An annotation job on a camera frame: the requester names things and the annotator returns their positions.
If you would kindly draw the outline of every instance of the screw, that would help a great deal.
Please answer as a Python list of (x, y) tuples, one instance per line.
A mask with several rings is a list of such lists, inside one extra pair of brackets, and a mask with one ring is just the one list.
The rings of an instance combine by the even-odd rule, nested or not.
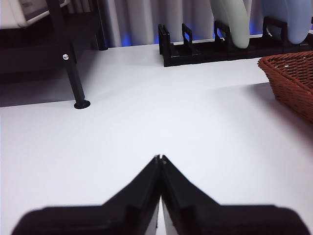
[(63, 59), (64, 59), (64, 60), (68, 60), (68, 59), (69, 59), (68, 54), (64, 54), (64, 55), (63, 55)]

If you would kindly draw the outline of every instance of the white appliance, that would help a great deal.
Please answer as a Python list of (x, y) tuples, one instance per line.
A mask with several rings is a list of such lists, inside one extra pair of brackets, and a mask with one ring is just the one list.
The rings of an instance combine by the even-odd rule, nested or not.
[[(59, 0), (61, 7), (70, 0)], [(49, 14), (45, 0), (0, 0), (0, 29), (23, 28)]]

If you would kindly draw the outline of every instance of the wicker basket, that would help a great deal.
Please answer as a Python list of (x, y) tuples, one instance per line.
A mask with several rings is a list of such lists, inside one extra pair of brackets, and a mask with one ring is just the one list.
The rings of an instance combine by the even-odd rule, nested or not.
[(313, 126), (313, 51), (259, 60), (277, 100)]

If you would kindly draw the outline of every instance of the white table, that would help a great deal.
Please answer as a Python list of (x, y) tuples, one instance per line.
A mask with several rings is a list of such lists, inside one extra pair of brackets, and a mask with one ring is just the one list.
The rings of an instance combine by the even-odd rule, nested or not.
[(89, 108), (0, 108), (1, 234), (29, 210), (104, 203), (158, 153), (219, 203), (289, 207), (313, 232), (313, 129), (274, 99), (257, 59), (164, 68), (149, 45), (81, 64)]

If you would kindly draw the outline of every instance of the blue light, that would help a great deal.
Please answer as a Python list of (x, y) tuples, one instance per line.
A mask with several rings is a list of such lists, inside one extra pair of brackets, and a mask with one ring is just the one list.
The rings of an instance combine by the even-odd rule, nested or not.
[(250, 35), (262, 34), (261, 31), (255, 26), (254, 22), (250, 22)]
[(158, 35), (155, 37), (155, 44), (158, 44)]
[(185, 38), (187, 39), (187, 41), (190, 40), (189, 35), (185, 32)]
[(128, 34), (126, 34), (122, 39), (122, 47), (128, 47), (131, 45), (132, 45), (131, 38)]
[(222, 33), (220, 32), (219, 29), (217, 29), (217, 35), (219, 35), (220, 38), (223, 38), (223, 35), (222, 35)]

